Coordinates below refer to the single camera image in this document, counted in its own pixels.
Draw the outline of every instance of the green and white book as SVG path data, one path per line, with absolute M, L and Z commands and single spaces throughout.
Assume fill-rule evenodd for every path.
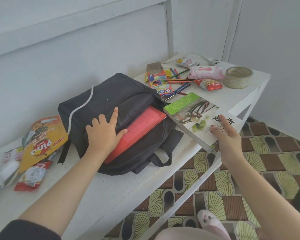
M 210 131 L 211 125 L 226 133 L 219 115 L 224 115 L 237 131 L 243 125 L 241 119 L 193 92 L 165 106 L 164 112 L 206 151 L 211 151 L 218 143 Z

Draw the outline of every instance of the green band on book cover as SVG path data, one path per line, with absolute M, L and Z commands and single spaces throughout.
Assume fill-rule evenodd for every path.
M 184 107 L 188 106 L 193 101 L 200 98 L 200 96 L 196 95 L 195 93 L 191 92 L 188 95 L 184 96 L 183 98 L 179 99 L 178 101 L 169 104 L 164 107 L 164 109 L 171 115 L 178 112 L 180 109 L 183 109 Z

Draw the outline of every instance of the person's left hand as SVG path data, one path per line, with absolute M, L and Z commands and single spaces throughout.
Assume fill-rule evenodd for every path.
M 92 127 L 86 126 L 89 139 L 87 152 L 101 154 L 105 159 L 116 148 L 121 138 L 128 132 L 127 129 L 123 129 L 116 135 L 117 119 L 118 108 L 115 107 L 109 123 L 104 114 L 100 114 L 99 121 L 95 118 L 92 120 Z

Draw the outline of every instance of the wall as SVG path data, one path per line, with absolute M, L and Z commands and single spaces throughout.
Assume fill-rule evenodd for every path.
M 300 140 L 300 0 L 244 0 L 229 62 L 272 74 L 251 115 Z
M 232 2 L 178 0 L 179 53 L 221 59 Z M 0 0 L 0 32 L 96 4 L 60 3 Z M 137 76 L 146 64 L 167 60 L 168 54 L 166 10 L 156 4 L 0 55 L 0 147 L 22 137 L 35 120 L 56 115 L 60 102 L 117 72 Z

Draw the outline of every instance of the black backpack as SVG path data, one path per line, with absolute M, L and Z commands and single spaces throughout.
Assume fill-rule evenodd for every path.
M 71 112 L 83 105 L 91 95 L 91 89 L 59 104 L 58 112 L 65 129 Z M 110 120 L 115 107 L 119 108 L 116 133 L 129 127 L 150 105 L 163 111 L 164 102 L 155 89 L 149 88 L 122 73 L 108 78 L 93 87 L 90 101 L 72 116 L 71 132 L 65 148 L 70 141 L 76 147 L 79 157 L 83 157 L 88 148 L 86 125 L 92 125 L 92 119 L 104 114 Z M 172 162 L 172 151 L 179 143 L 183 133 L 175 129 L 175 123 L 168 117 L 156 125 L 150 132 L 137 141 L 133 146 L 116 157 L 108 164 L 102 164 L 100 173 L 121 175 L 130 171 L 138 174 L 150 162 L 158 167 L 169 166 Z M 154 153 L 158 148 L 163 149 L 168 161 L 162 163 Z

